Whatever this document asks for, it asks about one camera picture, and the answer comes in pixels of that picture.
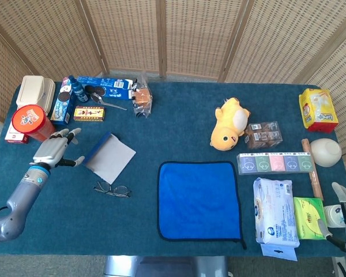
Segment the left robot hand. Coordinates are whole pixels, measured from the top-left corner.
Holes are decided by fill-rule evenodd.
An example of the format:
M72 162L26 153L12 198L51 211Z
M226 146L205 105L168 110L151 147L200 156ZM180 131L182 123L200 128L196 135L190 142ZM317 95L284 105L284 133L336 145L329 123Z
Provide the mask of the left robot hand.
M44 167L47 170L53 169L58 166L79 166L85 159L85 156L80 156L76 160L64 159L64 153L68 145L74 140L77 144L75 136L81 132L81 128L73 130L62 129L53 133L40 145L36 151L33 162L31 165Z

